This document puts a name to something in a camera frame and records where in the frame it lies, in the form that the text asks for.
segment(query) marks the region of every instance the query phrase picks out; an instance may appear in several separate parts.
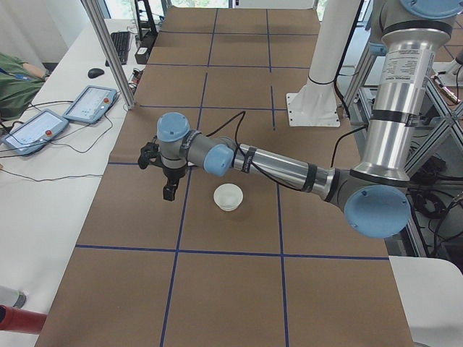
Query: red cylinder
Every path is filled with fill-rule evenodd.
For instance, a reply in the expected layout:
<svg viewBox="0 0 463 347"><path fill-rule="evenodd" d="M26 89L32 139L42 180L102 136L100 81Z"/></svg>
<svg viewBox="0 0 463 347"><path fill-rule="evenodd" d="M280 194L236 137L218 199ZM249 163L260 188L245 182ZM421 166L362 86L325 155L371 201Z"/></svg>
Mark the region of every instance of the red cylinder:
<svg viewBox="0 0 463 347"><path fill-rule="evenodd" d="M0 330L40 334L46 314L0 305Z"/></svg>

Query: computer mouse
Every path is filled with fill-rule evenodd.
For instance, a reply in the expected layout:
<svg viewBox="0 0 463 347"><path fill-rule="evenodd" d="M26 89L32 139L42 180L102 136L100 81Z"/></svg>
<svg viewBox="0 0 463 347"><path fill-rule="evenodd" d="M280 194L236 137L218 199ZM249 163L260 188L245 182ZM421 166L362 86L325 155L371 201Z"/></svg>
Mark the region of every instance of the computer mouse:
<svg viewBox="0 0 463 347"><path fill-rule="evenodd" d="M104 70L99 67L94 67L93 69L88 70L88 78L96 78L104 74Z"/></svg>

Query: black keyboard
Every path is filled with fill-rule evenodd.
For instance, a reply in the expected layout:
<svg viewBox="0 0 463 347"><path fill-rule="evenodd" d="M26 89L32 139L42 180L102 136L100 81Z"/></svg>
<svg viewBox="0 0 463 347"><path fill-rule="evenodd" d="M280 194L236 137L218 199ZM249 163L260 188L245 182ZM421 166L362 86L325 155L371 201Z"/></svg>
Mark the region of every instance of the black keyboard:
<svg viewBox="0 0 463 347"><path fill-rule="evenodd" d="M127 59L129 57L130 33L128 31L112 33L111 39L113 40L114 47L121 64L127 64Z"/></svg>

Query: robotic arm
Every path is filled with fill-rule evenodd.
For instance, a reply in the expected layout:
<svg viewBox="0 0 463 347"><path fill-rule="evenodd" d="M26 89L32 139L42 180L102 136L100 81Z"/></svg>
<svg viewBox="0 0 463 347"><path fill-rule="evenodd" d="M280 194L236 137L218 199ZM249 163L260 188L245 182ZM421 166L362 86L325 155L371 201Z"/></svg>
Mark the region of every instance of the robotic arm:
<svg viewBox="0 0 463 347"><path fill-rule="evenodd" d="M404 164L425 86L434 55L449 40L462 5L459 0L375 0L374 10L371 40L381 38L388 53L360 164L351 170L320 168L228 138L206 137L191 130L180 113L167 113L139 158L141 168L153 164L163 169L164 199L174 200L188 162L217 176L235 168L317 194L366 236L399 233L409 220Z"/></svg>

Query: tablet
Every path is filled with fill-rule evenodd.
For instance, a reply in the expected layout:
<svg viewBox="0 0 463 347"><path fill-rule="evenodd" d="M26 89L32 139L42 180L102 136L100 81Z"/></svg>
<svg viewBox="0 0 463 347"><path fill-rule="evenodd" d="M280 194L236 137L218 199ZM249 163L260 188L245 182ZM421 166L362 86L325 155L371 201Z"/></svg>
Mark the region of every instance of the tablet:
<svg viewBox="0 0 463 347"><path fill-rule="evenodd" d="M64 112L70 121L92 124L99 120L116 101L117 90L88 85Z"/></svg>
<svg viewBox="0 0 463 347"><path fill-rule="evenodd" d="M1 141L18 155L29 155L40 150L67 127L69 121L48 109L40 112L19 128L12 130Z"/></svg>

